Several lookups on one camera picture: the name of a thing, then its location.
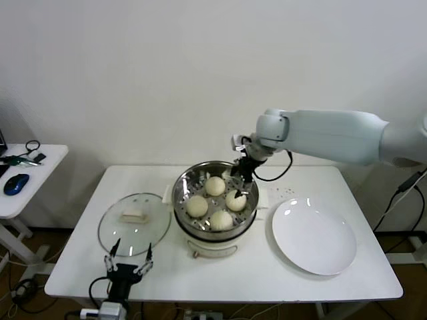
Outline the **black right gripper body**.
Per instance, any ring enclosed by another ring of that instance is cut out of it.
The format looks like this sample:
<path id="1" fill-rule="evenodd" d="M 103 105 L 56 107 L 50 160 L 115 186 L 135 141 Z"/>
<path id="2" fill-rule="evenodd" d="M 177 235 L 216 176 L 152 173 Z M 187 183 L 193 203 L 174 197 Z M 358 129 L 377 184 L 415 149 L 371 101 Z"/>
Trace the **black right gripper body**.
<path id="1" fill-rule="evenodd" d="M 234 161 L 231 176 L 239 178 L 244 183 L 252 182 L 252 175 L 257 167 L 257 161 L 249 156 L 243 156 Z"/>

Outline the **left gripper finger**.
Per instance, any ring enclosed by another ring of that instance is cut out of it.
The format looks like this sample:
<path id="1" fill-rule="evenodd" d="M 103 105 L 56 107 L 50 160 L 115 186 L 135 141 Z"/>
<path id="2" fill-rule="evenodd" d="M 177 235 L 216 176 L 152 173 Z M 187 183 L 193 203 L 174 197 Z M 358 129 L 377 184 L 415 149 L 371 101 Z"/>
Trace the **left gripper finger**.
<path id="1" fill-rule="evenodd" d="M 152 247 L 151 247 L 151 243 L 149 244 L 148 250 L 147 250 L 147 254 L 145 257 L 145 262 L 143 263 L 143 265 L 137 270 L 137 272 L 149 272 L 151 270 L 151 268 L 153 267 L 153 253 L 152 253 Z"/>
<path id="2" fill-rule="evenodd" d="M 119 239 L 113 245 L 109 253 L 104 257 L 104 263 L 106 269 L 118 269 L 117 264 L 115 262 L 115 256 L 119 247 Z"/>

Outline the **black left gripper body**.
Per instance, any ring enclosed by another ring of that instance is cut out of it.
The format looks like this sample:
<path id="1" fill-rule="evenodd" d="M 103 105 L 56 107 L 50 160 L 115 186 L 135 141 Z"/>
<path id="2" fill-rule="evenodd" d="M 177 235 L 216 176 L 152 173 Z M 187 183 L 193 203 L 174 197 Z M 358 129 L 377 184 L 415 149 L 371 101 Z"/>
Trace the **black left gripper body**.
<path id="1" fill-rule="evenodd" d="M 116 267 L 107 272 L 107 278 L 111 281 L 108 299 L 129 299 L 131 287 L 142 279 L 137 273 L 139 267 L 126 263 L 118 263 Z"/>

